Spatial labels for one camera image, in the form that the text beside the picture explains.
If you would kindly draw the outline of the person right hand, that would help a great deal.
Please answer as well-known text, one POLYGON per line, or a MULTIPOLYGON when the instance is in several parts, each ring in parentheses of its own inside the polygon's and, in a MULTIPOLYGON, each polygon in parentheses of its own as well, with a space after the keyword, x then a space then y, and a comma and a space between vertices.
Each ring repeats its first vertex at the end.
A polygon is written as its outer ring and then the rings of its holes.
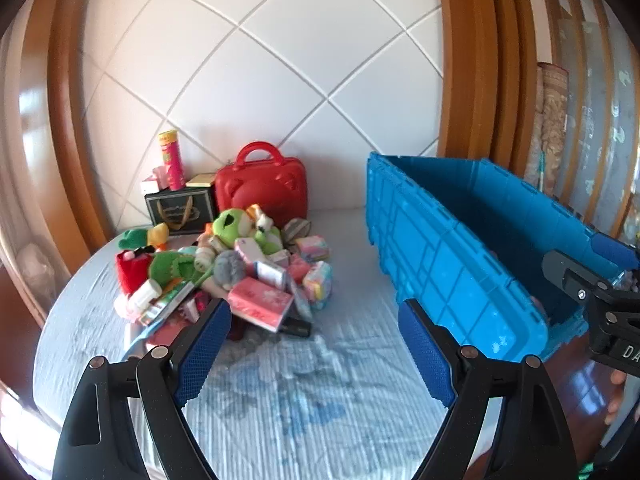
POLYGON ((626 385, 627 374, 621 370, 612 370, 610 379, 614 386, 614 393, 611 401, 608 402, 608 406, 606 407, 606 415, 604 419, 606 426, 611 426, 612 423, 615 422, 617 414, 620 411, 620 407, 624 400, 624 387, 626 385))

